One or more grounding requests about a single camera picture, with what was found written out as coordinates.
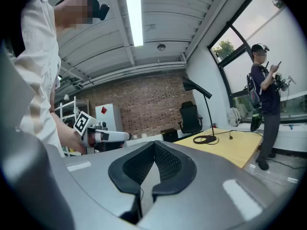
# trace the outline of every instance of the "hand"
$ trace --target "hand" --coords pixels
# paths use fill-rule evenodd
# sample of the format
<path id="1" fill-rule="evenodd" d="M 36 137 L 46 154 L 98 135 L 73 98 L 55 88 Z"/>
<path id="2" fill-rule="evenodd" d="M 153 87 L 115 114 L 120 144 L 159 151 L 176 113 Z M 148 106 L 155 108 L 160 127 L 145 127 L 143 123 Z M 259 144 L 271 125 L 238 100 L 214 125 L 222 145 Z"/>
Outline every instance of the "hand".
<path id="1" fill-rule="evenodd" d="M 277 65 L 277 66 L 275 66 L 275 65 L 271 65 L 271 69 L 270 69 L 270 71 L 271 72 L 277 72 L 277 70 L 278 70 L 278 68 L 279 68 L 279 66 Z"/>

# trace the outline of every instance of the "black lamp shade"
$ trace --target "black lamp shade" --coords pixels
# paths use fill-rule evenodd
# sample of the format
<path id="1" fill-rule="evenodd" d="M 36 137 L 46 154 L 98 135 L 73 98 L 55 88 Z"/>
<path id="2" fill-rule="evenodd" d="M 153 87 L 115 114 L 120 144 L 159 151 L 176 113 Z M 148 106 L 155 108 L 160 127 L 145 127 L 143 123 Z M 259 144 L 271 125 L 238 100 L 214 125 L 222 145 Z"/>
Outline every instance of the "black lamp shade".
<path id="1" fill-rule="evenodd" d="M 194 83 L 193 81 L 191 81 L 186 77 L 182 77 L 182 83 L 186 91 L 197 90 L 200 93 L 202 93 L 204 96 L 206 96 L 208 99 L 210 99 L 212 96 L 212 94 L 210 94 L 208 91 L 204 90 L 201 86 L 197 85 L 196 83 Z"/>

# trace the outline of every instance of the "fluorescent light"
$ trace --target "fluorescent light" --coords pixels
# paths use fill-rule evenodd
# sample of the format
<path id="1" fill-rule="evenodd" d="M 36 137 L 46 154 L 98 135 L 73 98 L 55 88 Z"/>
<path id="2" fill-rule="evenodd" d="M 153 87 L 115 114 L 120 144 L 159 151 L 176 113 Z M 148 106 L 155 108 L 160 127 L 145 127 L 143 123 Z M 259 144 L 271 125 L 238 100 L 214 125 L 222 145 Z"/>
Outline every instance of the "fluorescent light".
<path id="1" fill-rule="evenodd" d="M 143 45 L 141 0 L 127 0 L 128 14 L 134 46 Z"/>

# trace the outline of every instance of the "dark t-shirt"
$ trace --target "dark t-shirt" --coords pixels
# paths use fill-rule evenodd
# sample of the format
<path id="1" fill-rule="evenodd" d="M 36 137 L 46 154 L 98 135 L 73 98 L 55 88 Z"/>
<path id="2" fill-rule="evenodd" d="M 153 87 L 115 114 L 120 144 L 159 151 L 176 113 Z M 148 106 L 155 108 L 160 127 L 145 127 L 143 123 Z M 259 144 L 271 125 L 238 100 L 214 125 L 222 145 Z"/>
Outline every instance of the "dark t-shirt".
<path id="1" fill-rule="evenodd" d="M 266 90 L 261 91 L 261 83 L 265 80 L 269 71 L 262 65 L 254 64 L 251 67 L 251 76 L 255 82 L 256 92 L 262 102 L 262 111 L 266 115 L 280 113 L 280 95 L 274 84 L 270 84 Z"/>

